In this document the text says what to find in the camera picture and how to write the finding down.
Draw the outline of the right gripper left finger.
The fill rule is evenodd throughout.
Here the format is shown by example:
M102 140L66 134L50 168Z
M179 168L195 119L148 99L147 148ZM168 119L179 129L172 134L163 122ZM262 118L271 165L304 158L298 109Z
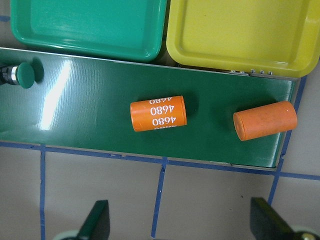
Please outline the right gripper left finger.
M108 200L97 200L78 234L78 240L108 240L110 236L110 211Z

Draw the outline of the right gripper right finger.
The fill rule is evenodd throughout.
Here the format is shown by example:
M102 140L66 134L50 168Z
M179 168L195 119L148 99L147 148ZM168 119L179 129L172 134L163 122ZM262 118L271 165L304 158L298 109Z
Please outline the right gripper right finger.
M256 240L299 240L300 234L262 197L250 200L250 230Z

